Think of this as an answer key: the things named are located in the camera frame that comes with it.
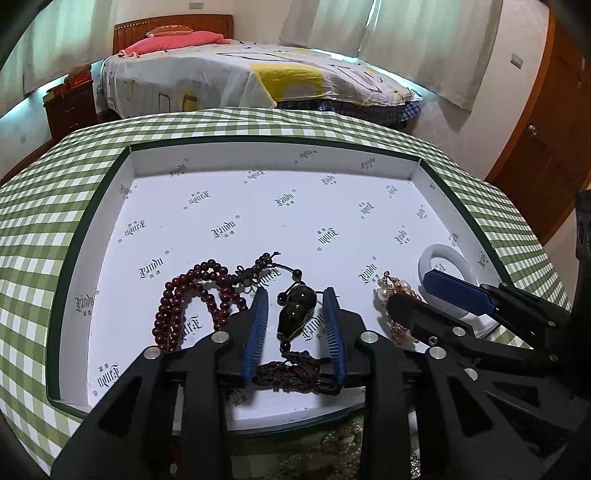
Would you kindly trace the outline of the black gourd pendant with cord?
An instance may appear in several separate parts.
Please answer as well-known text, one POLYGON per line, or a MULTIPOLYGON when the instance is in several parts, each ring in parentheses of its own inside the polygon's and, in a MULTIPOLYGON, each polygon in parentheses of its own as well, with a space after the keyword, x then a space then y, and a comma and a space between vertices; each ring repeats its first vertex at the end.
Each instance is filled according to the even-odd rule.
POLYGON ((274 392, 338 395, 342 391, 342 385, 335 374, 329 371, 329 358, 318 359, 312 357, 307 350, 291 349, 291 342, 301 334, 308 320, 315 314, 318 293, 304 282, 300 269, 277 263, 273 263, 273 268, 286 270, 293 278, 293 284, 276 297, 277 305, 281 307, 276 338, 280 342, 280 356, 283 360, 259 365, 252 384, 273 389, 274 392))

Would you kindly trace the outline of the brown wooden door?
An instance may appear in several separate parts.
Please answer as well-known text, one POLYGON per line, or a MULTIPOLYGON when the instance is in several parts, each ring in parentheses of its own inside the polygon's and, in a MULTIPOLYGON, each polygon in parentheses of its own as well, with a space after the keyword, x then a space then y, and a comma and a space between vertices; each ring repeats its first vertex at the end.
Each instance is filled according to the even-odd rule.
POLYGON ((555 15, 526 106, 486 181, 508 196, 541 244, 590 184, 590 62, 555 15))

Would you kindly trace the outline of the right window curtain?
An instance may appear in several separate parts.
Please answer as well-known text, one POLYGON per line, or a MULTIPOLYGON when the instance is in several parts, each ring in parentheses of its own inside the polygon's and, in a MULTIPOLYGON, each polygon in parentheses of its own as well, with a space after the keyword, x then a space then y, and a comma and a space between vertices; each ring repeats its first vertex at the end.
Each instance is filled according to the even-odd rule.
POLYGON ((280 42, 358 58, 471 111, 502 7, 494 0, 294 1, 280 42))

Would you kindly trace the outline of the window curtain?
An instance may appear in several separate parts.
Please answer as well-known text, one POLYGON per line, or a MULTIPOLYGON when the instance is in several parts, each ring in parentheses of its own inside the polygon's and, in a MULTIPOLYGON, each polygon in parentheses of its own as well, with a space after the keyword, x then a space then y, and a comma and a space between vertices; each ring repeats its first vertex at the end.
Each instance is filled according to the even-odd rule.
POLYGON ((471 111, 502 7, 494 0, 294 1, 280 42, 358 58, 471 111))
POLYGON ((27 34, 24 91, 108 56, 117 7, 113 0, 61 0, 43 9, 27 34))

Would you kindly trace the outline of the green checkered tablecloth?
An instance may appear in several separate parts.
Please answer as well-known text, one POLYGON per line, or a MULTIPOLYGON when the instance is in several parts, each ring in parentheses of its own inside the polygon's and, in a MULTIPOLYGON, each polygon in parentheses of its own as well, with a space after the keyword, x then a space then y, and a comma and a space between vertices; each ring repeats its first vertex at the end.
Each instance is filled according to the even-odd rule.
POLYGON ((79 425, 49 403, 45 359, 58 278, 91 197, 132 145, 217 136, 339 140, 418 156, 476 220, 517 287, 569 306, 557 271, 509 199, 414 136, 335 113, 256 108, 154 114, 81 129, 1 189, 1 411, 43 472, 79 425))

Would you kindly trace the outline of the dark wooden nightstand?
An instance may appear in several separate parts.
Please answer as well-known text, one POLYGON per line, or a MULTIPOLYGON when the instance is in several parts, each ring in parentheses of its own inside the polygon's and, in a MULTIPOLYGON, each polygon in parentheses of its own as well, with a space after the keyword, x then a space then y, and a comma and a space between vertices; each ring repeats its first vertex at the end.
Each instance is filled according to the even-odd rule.
POLYGON ((43 97, 43 106, 55 142, 97 123, 93 82, 89 75, 50 89, 43 97))

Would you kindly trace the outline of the bed with patterned sheet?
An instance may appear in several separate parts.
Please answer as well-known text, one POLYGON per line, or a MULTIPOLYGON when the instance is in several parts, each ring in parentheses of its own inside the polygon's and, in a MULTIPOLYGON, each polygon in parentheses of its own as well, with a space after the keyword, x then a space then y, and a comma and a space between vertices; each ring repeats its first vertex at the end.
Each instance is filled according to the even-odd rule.
POLYGON ((400 129, 422 96, 337 54, 232 41, 137 56, 112 55, 102 95, 122 118, 226 107, 329 111, 400 129))

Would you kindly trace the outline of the red items on nightstand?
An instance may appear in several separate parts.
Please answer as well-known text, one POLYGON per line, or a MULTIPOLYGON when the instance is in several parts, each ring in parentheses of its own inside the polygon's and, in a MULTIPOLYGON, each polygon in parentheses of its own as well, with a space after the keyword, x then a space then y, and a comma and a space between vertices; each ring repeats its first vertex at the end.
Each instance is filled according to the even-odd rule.
POLYGON ((49 89, 43 97, 43 102, 52 100, 55 97, 63 96, 75 87, 78 87, 91 79, 91 65, 84 64, 72 69, 63 82, 49 89))

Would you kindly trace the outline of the pink pillow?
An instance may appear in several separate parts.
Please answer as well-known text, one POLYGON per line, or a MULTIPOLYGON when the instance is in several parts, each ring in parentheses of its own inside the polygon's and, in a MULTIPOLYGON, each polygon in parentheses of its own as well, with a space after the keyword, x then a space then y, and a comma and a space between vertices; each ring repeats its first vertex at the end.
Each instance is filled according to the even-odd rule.
POLYGON ((229 43, 230 41, 224 38, 222 34, 211 31, 193 31, 184 35, 147 37, 121 49, 117 55, 120 57, 139 57, 141 55, 158 51, 168 51, 209 44, 225 45, 229 43))

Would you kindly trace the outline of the orange patterned pillow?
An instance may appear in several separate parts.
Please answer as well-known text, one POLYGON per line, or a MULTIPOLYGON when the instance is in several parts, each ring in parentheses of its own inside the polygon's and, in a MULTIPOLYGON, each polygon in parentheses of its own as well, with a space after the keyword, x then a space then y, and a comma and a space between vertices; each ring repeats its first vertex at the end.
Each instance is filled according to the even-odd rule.
POLYGON ((181 24, 170 24, 161 25, 149 30, 146 34, 146 38, 162 37, 162 36, 177 36, 177 35, 188 35, 193 32, 190 26, 181 24))

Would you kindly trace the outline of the left window curtain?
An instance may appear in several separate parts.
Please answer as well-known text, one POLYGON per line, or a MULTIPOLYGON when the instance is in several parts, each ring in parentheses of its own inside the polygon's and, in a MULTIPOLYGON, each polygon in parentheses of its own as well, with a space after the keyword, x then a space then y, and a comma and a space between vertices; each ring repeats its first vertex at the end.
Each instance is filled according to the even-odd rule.
POLYGON ((27 34, 24 91, 108 56, 117 7, 113 0, 61 0, 43 9, 27 34))

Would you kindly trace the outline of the wall light switch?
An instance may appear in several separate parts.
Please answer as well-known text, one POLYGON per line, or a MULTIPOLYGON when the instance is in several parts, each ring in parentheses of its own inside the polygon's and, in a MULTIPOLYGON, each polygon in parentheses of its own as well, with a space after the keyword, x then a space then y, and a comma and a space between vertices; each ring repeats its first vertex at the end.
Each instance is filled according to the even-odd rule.
POLYGON ((523 67, 524 61, 517 54, 513 54, 511 57, 511 64, 516 68, 521 69, 523 67))

